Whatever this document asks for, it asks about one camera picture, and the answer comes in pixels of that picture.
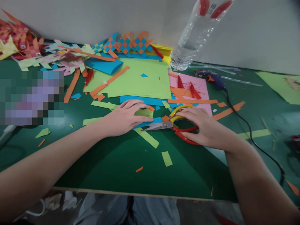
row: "plastic water bottle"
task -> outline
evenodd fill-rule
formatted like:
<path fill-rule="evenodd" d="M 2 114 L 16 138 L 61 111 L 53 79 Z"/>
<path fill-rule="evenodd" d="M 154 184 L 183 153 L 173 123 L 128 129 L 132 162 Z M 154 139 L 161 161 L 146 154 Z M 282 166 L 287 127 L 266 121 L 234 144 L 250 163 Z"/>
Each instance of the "plastic water bottle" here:
<path fill-rule="evenodd" d="M 197 0 L 177 47 L 171 53 L 171 66 L 186 70 L 234 0 Z"/>

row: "scissors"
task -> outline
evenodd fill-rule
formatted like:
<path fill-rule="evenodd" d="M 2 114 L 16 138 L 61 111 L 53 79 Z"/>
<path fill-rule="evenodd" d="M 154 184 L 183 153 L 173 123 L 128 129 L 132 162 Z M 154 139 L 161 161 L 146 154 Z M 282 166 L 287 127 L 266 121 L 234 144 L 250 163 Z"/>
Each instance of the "scissors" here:
<path fill-rule="evenodd" d="M 143 131 L 151 131 L 151 130 L 161 130 L 161 129 L 167 129 L 167 128 L 170 128 L 172 130 L 175 131 L 175 134 L 180 137 L 182 140 L 184 140 L 186 143 L 188 144 L 192 144 L 192 145 L 199 145 L 198 143 L 192 141 L 192 140 L 189 140 L 187 139 L 186 137 L 184 137 L 182 135 L 181 132 L 190 132 L 190 131 L 194 131 L 194 130 L 197 130 L 199 129 L 198 126 L 194 126 L 194 127 L 191 127 L 191 128 L 188 128 L 188 129 L 180 129 L 180 128 L 177 128 L 174 126 L 174 122 L 178 119 L 185 119 L 185 117 L 181 117 L 181 116 L 175 116 L 174 115 L 177 113 L 178 110 L 182 109 L 182 108 L 188 108 L 188 107 L 193 107 L 193 106 L 188 106 L 188 105 L 182 105 L 182 106 L 179 106 L 177 107 L 171 114 L 170 114 L 170 117 L 172 117 L 170 119 L 170 121 L 168 122 L 160 122 L 160 123 L 153 123 L 153 124 L 150 124 L 149 125 L 149 128 L 146 128 L 144 129 Z"/>

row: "left hand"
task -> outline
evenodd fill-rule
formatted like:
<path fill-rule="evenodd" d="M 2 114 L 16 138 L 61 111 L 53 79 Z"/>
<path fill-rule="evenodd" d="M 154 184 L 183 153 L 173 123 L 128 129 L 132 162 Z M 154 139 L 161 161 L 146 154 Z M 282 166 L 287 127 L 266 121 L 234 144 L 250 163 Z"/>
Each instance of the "left hand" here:
<path fill-rule="evenodd" d="M 142 108 L 149 108 L 142 100 L 127 100 L 117 109 L 93 123 L 104 132 L 104 138 L 115 137 L 127 133 L 143 122 L 152 122 L 146 116 L 135 116 L 135 112 Z"/>

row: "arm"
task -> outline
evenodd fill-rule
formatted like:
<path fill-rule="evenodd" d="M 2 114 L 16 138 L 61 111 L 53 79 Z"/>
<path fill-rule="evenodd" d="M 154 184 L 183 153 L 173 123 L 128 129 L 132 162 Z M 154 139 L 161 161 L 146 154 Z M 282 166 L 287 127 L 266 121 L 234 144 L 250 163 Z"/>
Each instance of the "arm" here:
<path fill-rule="evenodd" d="M 252 145 L 212 119 L 205 109 L 186 108 L 177 115 L 199 126 L 199 134 L 183 133 L 186 138 L 225 151 L 246 224 L 299 223 L 300 212 Z"/>
<path fill-rule="evenodd" d="M 153 119 L 135 116 L 148 108 L 140 100 L 129 100 L 100 120 L 44 147 L 0 173 L 0 222 L 8 222 L 34 205 L 67 169 L 105 137 L 127 133 Z"/>

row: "red scissors handle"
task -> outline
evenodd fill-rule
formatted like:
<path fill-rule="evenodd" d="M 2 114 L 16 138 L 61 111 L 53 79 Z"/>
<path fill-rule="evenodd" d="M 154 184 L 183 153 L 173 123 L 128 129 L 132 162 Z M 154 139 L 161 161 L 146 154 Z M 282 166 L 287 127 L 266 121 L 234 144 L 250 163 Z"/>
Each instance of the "red scissors handle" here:
<path fill-rule="evenodd" d="M 194 131 L 194 130 L 197 130 L 199 129 L 198 126 L 194 126 L 194 127 L 191 127 L 191 128 L 188 128 L 188 129 L 180 129 L 180 128 L 177 128 L 177 127 L 173 127 L 172 130 L 175 131 L 175 134 L 180 137 L 182 140 L 184 140 L 186 143 L 188 144 L 192 144 L 192 145 L 199 145 L 198 143 L 190 140 L 190 139 L 187 139 L 185 136 L 182 135 L 181 132 L 190 132 L 190 131 Z"/>

